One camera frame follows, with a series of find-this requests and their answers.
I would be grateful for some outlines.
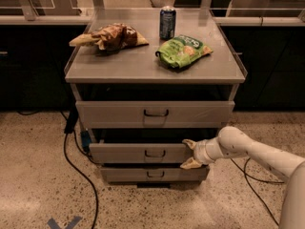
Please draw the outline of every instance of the snack bag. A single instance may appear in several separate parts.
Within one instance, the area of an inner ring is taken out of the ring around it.
[[[183,68],[191,65],[198,58],[210,54],[212,49],[203,42],[180,34],[164,42],[155,53],[168,66]]]
[[[81,34],[69,44],[71,47],[97,45],[101,51],[115,51],[148,45],[149,42],[133,27],[122,23],[114,23],[96,31]]]

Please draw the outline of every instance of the floor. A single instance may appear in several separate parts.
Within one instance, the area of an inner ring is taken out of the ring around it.
[[[92,0],[78,1],[80,8],[92,7]],[[105,5],[137,8],[150,7],[151,2],[105,0]],[[64,115],[0,113],[0,228],[92,227],[94,192],[65,159]],[[229,125],[253,139],[305,156],[305,113],[234,112]],[[78,124],[76,140],[80,143]],[[96,187],[96,229],[277,228],[242,172],[229,159],[210,165],[211,171],[201,184],[138,188],[107,184],[99,167],[79,152],[73,135],[68,135],[66,144],[70,161]],[[246,158],[235,161],[242,166]],[[253,161],[248,172],[255,177],[275,179]],[[285,185],[254,180],[251,184],[279,221]]]

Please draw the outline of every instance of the black cabinet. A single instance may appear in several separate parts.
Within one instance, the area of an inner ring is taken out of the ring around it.
[[[0,109],[68,109],[69,41],[84,26],[0,26]]]
[[[222,27],[248,71],[235,108],[305,108],[305,28]]]

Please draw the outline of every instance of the green chip bag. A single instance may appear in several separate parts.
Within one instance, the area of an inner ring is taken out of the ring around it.
[[[204,45],[203,42],[180,34],[164,42],[155,55],[166,65],[173,68],[183,68],[211,52],[212,50],[207,45]]]

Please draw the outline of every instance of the speckled floor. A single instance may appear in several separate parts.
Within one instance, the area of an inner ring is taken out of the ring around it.
[[[305,156],[305,113],[235,112],[230,125],[256,140]],[[93,189],[64,157],[64,128],[65,118],[57,112],[0,113],[0,228],[91,228]],[[97,188],[95,228],[276,228],[229,159],[212,164],[200,185],[137,188],[104,182],[98,167],[76,148],[73,135],[67,152]],[[236,162],[243,165],[245,158]],[[253,161],[249,173],[274,178]],[[279,220],[285,186],[251,183]]]

